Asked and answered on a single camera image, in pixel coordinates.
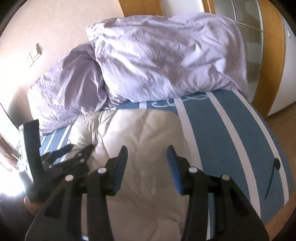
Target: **striped bed sheet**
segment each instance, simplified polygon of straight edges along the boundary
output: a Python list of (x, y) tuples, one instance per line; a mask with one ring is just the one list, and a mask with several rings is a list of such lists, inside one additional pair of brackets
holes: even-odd
[[(127, 102), (113, 110), (139, 108), (178, 115), (192, 154), (191, 165), (213, 176), (229, 174), (265, 225), (294, 192), (291, 169), (277, 138), (238, 91), (218, 90), (164, 101)], [(71, 128), (72, 125), (41, 137), (41, 155), (66, 145)], [(281, 168), (275, 171), (265, 199), (275, 158), (280, 160)], [(208, 235), (212, 237), (214, 208), (209, 203)]]

